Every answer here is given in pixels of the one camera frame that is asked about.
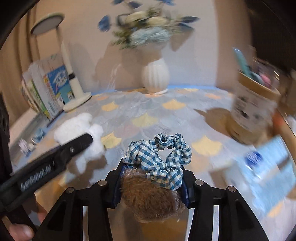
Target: pink object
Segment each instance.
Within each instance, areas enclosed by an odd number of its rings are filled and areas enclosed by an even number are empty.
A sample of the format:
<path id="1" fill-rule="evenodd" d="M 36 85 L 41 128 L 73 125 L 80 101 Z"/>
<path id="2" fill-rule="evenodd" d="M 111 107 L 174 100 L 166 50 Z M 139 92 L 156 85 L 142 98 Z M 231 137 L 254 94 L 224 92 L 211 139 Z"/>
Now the pink object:
<path id="1" fill-rule="evenodd" d="M 265 86 L 267 88 L 270 88 L 271 87 L 271 81 L 270 81 L 270 79 L 265 74 L 260 74 L 260 77 L 263 80 Z"/>

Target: white lamp pole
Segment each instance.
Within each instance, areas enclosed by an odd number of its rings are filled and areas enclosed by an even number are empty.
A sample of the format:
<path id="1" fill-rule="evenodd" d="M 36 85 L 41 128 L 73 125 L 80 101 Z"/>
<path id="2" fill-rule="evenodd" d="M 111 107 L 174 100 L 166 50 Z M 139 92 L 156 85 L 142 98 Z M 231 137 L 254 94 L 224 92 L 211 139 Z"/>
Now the white lamp pole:
<path id="1" fill-rule="evenodd" d="M 37 21 L 34 26 L 32 27 L 30 33 L 32 35 L 40 35 L 43 33 L 46 33 L 52 29 L 56 29 L 57 31 L 57 37 L 60 44 L 60 50 L 63 56 L 64 64 L 66 66 L 66 70 L 69 75 L 69 82 L 70 86 L 72 88 L 72 91 L 74 93 L 75 99 L 69 101 L 67 104 L 64 105 L 63 110 L 65 112 L 71 111 L 73 109 L 76 109 L 78 106 L 82 105 L 86 101 L 88 101 L 91 98 L 91 92 L 84 93 L 81 85 L 75 76 L 72 65 L 69 59 L 69 56 L 67 54 L 67 50 L 62 38 L 62 34 L 59 28 L 60 23 L 64 20 L 65 15 L 63 13 L 50 13 L 43 18 L 41 18 L 39 21 Z"/>

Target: human hand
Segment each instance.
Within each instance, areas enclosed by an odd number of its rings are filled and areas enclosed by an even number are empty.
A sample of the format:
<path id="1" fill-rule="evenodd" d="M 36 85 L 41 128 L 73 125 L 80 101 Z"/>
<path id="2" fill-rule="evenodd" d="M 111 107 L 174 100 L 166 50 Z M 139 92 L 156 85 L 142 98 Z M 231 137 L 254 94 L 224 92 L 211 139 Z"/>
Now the human hand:
<path id="1" fill-rule="evenodd" d="M 46 210 L 39 204 L 37 203 L 38 206 L 38 219 L 40 222 L 43 222 L 45 219 L 47 212 Z M 11 237 L 15 241 L 29 241 L 34 237 L 34 231 L 27 225 L 24 224 L 11 224 L 8 227 L 8 231 L 11 235 Z"/>

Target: blue checkered scrunchie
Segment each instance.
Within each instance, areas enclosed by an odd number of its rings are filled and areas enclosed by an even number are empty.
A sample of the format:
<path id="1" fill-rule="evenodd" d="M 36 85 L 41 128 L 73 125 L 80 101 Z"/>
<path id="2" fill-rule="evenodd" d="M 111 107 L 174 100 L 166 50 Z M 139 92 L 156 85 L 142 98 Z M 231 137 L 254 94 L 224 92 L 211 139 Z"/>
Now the blue checkered scrunchie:
<path id="1" fill-rule="evenodd" d="M 167 156 L 165 162 L 157 152 L 165 148 L 174 150 Z M 162 188 L 176 190 L 182 185 L 183 171 L 181 165 L 191 162 L 191 148 L 186 145 L 182 134 L 163 136 L 161 133 L 154 136 L 154 140 L 130 143 L 123 162 L 127 168 L 141 168 L 148 173 L 145 177 Z"/>

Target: beige wall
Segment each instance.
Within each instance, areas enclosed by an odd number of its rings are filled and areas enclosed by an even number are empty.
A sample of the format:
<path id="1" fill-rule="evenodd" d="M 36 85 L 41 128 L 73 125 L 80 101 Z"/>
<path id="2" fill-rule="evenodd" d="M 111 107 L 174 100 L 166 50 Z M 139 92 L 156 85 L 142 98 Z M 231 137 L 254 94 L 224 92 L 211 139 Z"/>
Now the beige wall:
<path id="1" fill-rule="evenodd" d="M 215 5 L 219 36 L 216 85 L 219 88 L 232 90 L 239 67 L 232 48 L 240 49 L 248 63 L 251 63 L 252 56 L 249 49 L 249 45 L 252 44 L 251 26 L 243 0 L 215 0 Z"/>
<path id="2" fill-rule="evenodd" d="M 141 54 L 137 50 L 119 50 L 110 46 L 112 31 L 98 30 L 99 20 L 110 15 L 113 23 L 118 14 L 128 12 L 123 5 L 103 0 L 41 0 L 36 17 L 50 12 L 64 12 L 60 29 L 74 72 L 84 91 L 101 91 L 141 87 Z M 142 0 L 147 9 L 156 1 Z M 237 64 L 231 47 L 247 54 L 250 27 L 243 0 L 175 0 L 165 6 L 177 14 L 200 17 L 193 23 L 195 31 L 172 38 L 163 50 L 171 85 L 208 85 L 229 89 L 236 79 Z M 55 31 L 38 37 L 41 58 L 59 50 Z"/>

